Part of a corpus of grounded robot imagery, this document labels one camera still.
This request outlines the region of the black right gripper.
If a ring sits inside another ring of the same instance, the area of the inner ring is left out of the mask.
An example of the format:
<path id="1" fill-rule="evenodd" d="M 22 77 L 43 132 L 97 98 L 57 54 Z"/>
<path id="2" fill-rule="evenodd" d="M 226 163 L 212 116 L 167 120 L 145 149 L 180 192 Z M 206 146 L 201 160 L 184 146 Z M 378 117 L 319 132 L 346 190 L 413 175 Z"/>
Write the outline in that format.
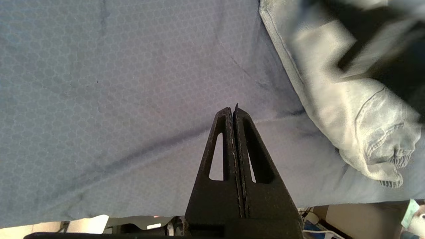
<path id="1" fill-rule="evenodd" d="M 379 81 L 424 114 L 424 20 L 390 7 L 339 7 L 337 18 L 355 43 L 337 66 L 348 79 Z"/>

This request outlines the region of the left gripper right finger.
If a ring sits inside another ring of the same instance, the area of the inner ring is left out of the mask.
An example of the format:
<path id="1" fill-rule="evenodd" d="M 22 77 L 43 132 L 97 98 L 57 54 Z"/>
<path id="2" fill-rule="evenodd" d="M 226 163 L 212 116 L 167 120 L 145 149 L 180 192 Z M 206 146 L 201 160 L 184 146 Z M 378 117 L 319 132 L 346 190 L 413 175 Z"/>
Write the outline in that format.
<path id="1" fill-rule="evenodd" d="M 250 219 L 299 219 L 298 211 L 251 116 L 234 110 L 242 210 Z"/>

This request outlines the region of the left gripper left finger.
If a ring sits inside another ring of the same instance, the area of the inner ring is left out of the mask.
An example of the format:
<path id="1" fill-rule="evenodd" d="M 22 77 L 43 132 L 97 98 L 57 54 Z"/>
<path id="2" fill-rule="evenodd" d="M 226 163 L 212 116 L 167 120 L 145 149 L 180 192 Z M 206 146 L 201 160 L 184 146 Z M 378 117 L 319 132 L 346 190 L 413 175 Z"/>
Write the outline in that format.
<path id="1" fill-rule="evenodd" d="M 222 135 L 223 180 L 210 178 L 218 135 Z M 233 130 L 232 109 L 214 117 L 196 181 L 187 206 L 187 218 L 241 218 L 239 173 Z"/>

